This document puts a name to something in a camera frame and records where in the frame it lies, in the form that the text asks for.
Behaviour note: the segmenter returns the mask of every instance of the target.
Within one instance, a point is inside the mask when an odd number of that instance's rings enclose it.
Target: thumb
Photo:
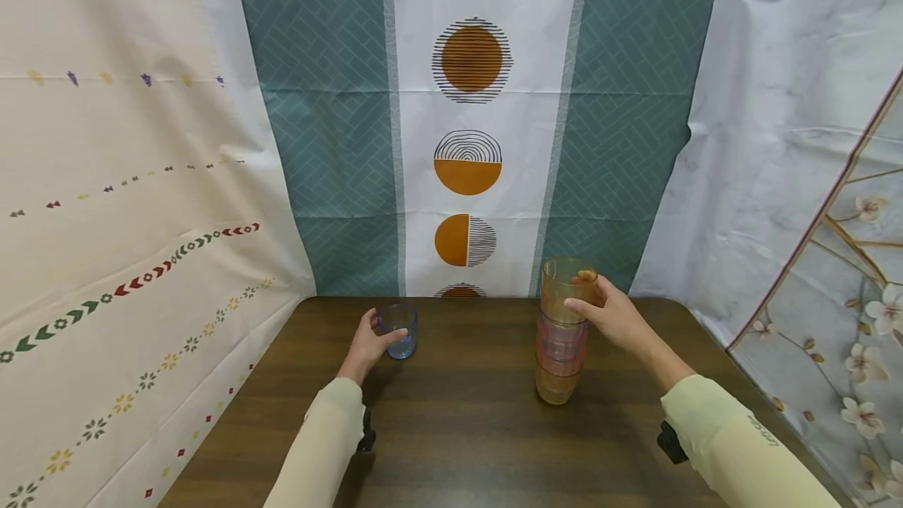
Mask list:
[[[592,304],[589,304],[589,302],[580,299],[566,299],[564,301],[564,307],[571,312],[580,314],[583,318],[593,320],[593,323],[599,322],[604,313],[601,308],[595,307]]]
[[[408,337],[408,329],[401,328],[398,330],[393,330],[392,332],[384,336],[380,336],[379,340],[383,343],[383,346],[389,347],[392,343],[398,343],[405,337]]]

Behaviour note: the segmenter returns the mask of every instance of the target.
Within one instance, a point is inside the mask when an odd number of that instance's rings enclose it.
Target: white curtain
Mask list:
[[[0,506],[158,502],[314,292],[216,1],[0,2]]]
[[[901,33],[903,0],[715,0],[632,287],[687,305],[869,506],[903,478]]]

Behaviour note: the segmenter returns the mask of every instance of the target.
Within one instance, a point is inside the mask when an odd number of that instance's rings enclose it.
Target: brown table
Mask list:
[[[161,506],[262,506],[361,314],[386,301],[318,298],[298,306]],[[655,444],[658,389],[598,332],[574,396],[553,407],[534,388],[535,300],[409,301],[420,314],[417,351],[404,361],[383,358],[364,383],[378,438],[373,453],[351,460],[335,506],[724,506],[689,463],[673,466]],[[753,409],[838,495],[683,307],[637,306],[678,354]]]

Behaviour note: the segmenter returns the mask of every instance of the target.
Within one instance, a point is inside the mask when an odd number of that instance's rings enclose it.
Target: stack of cups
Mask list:
[[[574,393],[589,336],[586,318],[567,310],[564,301],[592,299],[595,277],[593,265],[583,259],[553,257],[542,264],[535,378],[539,396],[549,405],[563,405]]]

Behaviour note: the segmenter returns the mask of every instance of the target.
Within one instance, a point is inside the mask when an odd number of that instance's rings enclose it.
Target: cloth backdrop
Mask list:
[[[687,305],[868,506],[903,496],[902,31],[903,0],[715,0],[633,285]]]
[[[318,294],[628,288],[712,0],[242,0]]]
[[[0,506],[155,506],[314,292],[207,1],[0,2]]]

